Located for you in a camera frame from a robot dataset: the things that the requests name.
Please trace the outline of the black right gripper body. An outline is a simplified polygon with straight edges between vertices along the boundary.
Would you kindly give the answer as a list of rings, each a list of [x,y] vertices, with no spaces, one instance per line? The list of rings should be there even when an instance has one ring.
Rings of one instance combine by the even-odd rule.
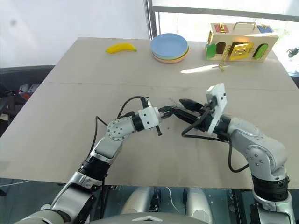
[[[200,118],[203,117],[202,122],[195,127],[196,129],[203,132],[208,131],[213,119],[212,114],[215,106],[216,103],[214,101],[210,101],[206,104],[196,103],[196,111],[200,114]]]

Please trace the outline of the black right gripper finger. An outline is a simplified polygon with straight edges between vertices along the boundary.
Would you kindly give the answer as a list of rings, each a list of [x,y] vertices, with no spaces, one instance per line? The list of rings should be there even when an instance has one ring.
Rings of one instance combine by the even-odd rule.
[[[182,98],[179,100],[179,102],[187,110],[200,110],[203,107],[201,103],[188,98]]]
[[[181,119],[182,121],[185,121],[188,124],[193,124],[198,119],[198,116],[195,116],[179,108],[172,108],[172,113],[177,118]]]

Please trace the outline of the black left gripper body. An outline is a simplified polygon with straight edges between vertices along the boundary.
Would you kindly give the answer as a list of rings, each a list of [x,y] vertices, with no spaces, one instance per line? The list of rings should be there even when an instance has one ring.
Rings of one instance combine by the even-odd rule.
[[[159,125],[164,119],[166,119],[166,117],[167,117],[167,111],[158,110],[158,112],[157,112],[158,124],[155,126],[158,136],[162,135]]]

